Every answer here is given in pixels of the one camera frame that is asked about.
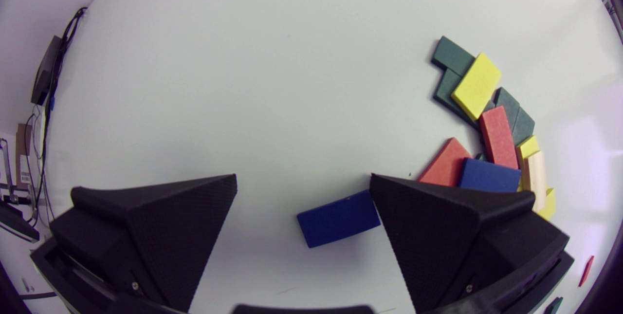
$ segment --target red object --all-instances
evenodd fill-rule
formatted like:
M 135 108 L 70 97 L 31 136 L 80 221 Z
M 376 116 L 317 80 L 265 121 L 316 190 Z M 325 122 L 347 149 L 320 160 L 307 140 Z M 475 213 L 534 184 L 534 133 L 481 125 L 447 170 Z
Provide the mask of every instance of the red object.
M 518 169 L 513 135 L 508 127 L 504 106 L 497 106 L 480 115 L 480 129 L 489 159 L 496 165 Z
M 421 183 L 456 186 L 463 169 L 463 159 L 472 158 L 455 137 L 448 139 L 418 178 Z
M 584 281 L 586 281 L 586 278 L 588 277 L 588 272 L 590 272 L 590 266 L 592 265 L 593 259 L 595 259 L 595 256 L 590 256 L 590 258 L 588 258 L 588 261 L 586 261 L 585 272 L 582 273 L 582 279 L 580 280 L 578 287 L 581 287 Z

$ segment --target dark green block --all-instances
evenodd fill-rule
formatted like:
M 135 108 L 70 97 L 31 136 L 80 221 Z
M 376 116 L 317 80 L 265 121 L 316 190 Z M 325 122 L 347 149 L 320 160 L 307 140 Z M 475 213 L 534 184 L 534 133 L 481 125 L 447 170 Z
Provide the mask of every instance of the dark green block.
M 545 308 L 545 312 L 543 314 L 556 314 L 558 308 L 560 308 L 560 303 L 563 303 L 563 297 L 556 297 L 554 301 L 550 303 L 550 305 Z
M 496 106 L 504 106 L 504 111 L 507 113 L 508 127 L 513 130 L 514 122 L 517 120 L 517 113 L 519 112 L 519 102 L 505 88 L 499 88 L 495 92 L 494 102 Z
M 488 110 L 492 110 L 494 107 L 495 107 L 494 101 L 489 100 L 489 102 L 487 102 L 487 105 L 485 106 L 485 109 L 482 111 L 487 112 Z
M 443 72 L 441 80 L 439 81 L 439 84 L 437 85 L 437 89 L 435 90 L 433 98 L 438 101 L 438 103 L 441 103 L 441 105 L 446 107 L 448 110 L 451 110 L 452 112 L 454 112 L 454 114 L 461 117 L 461 119 L 463 119 L 463 121 L 466 121 L 470 126 L 476 129 L 480 129 L 478 123 L 476 121 L 472 121 L 470 117 L 468 117 L 467 114 L 463 112 L 461 107 L 458 107 L 457 103 L 454 102 L 454 100 L 450 96 L 460 82 L 461 76 L 459 76 L 452 70 L 445 70 L 445 72 Z
M 476 159 L 478 159 L 479 161 L 487 161 L 487 155 L 485 155 L 484 153 L 479 153 L 476 155 Z
M 432 63 L 441 69 L 448 68 L 463 77 L 474 63 L 474 57 L 447 37 L 441 37 L 432 55 Z
M 522 107 L 517 112 L 517 120 L 513 127 L 513 143 L 515 146 L 531 136 L 534 132 L 534 120 L 526 113 Z

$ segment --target foam block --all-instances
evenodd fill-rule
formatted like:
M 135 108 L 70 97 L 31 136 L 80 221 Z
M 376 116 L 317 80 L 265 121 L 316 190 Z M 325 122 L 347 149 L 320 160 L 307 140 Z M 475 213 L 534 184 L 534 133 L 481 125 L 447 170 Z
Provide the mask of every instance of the foam block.
M 448 68 L 463 76 L 474 63 L 474 57 L 447 37 L 441 37 L 432 55 L 432 63 L 441 69 Z
M 296 218 L 309 248 L 324 245 L 381 225 L 367 190 L 299 213 Z
M 550 305 L 545 308 L 543 314 L 556 314 L 561 303 L 563 303 L 563 297 L 556 297 L 553 301 L 551 301 Z
M 489 192 L 516 192 L 521 171 L 465 158 L 459 187 Z
M 581 287 L 586 281 L 586 278 L 588 277 L 588 273 L 590 272 L 590 266 L 592 266 L 593 259 L 595 259 L 595 256 L 590 256 L 590 258 L 588 258 L 588 260 L 586 261 L 585 271 L 582 272 L 582 279 L 580 279 L 580 283 L 578 287 Z
M 534 133 L 534 120 L 532 120 L 532 117 L 530 117 L 522 107 L 519 107 L 512 132 L 514 145 L 519 145 Z
M 545 193 L 545 207 L 536 213 L 546 221 L 549 221 L 556 213 L 556 191 L 553 188 L 547 189 Z
M 493 62 L 480 53 L 452 93 L 452 99 L 472 121 L 476 121 L 500 81 L 501 72 Z
M 528 137 L 527 139 L 525 139 L 522 143 L 520 143 L 519 145 L 517 145 L 516 148 L 516 152 L 517 152 L 517 161 L 519 162 L 519 169 L 521 170 L 521 184 L 523 186 L 528 186 L 529 182 L 528 182 L 528 171 L 526 170 L 525 166 L 524 166 L 524 161 L 525 159 L 528 158 L 528 156 L 536 153 L 539 151 L 539 143 L 536 140 L 536 136 L 532 135 L 530 137 Z
M 477 122 L 472 121 L 468 117 L 461 107 L 458 107 L 457 103 L 452 99 L 452 92 L 456 89 L 457 85 L 461 82 L 461 77 L 452 70 L 445 70 L 443 76 L 437 85 L 437 89 L 433 94 L 433 99 L 438 103 L 441 103 L 443 107 L 451 110 L 454 114 L 459 116 L 463 121 L 467 122 L 470 126 L 480 130 L 480 126 Z
M 507 92 L 505 88 L 499 88 L 495 92 L 494 103 L 496 106 L 504 106 L 504 111 L 507 114 L 508 127 L 512 132 L 520 107 L 518 101 L 514 99 L 514 97 Z
M 504 106 L 483 112 L 480 117 L 480 130 L 489 159 L 496 165 L 517 169 L 517 154 Z
M 547 180 L 545 179 L 545 160 L 543 152 L 538 151 L 525 159 L 525 167 L 528 171 L 528 185 L 526 190 L 534 192 L 534 206 L 532 210 L 538 212 L 545 208 L 547 200 Z
M 465 157 L 471 158 L 469 152 L 456 138 L 451 137 L 445 141 L 445 144 L 420 175 L 418 181 L 435 185 L 456 186 Z

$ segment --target cardboard box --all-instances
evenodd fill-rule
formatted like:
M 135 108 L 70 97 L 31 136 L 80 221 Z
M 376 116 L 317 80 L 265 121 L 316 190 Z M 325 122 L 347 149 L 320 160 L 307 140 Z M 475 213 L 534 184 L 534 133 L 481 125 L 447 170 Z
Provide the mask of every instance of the cardboard box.
M 15 165 L 17 177 L 14 184 L 18 188 L 27 189 L 31 183 L 28 173 L 26 160 L 31 154 L 31 137 L 33 136 L 33 126 L 18 124 L 18 132 L 15 134 Z

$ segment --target white table surface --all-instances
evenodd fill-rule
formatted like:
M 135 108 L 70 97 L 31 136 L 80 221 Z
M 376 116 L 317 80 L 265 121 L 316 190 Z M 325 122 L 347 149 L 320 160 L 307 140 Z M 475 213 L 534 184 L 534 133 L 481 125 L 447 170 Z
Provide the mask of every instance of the white table surface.
M 623 46 L 599 0 L 96 0 L 56 93 L 49 185 L 123 188 L 235 172 L 238 195 L 191 306 L 413 313 L 382 227 L 309 249 L 298 212 L 414 178 L 476 132 L 432 101 L 442 35 L 485 52 L 536 121 L 574 311 L 623 215 Z M 578 288 L 585 261 L 590 276 Z

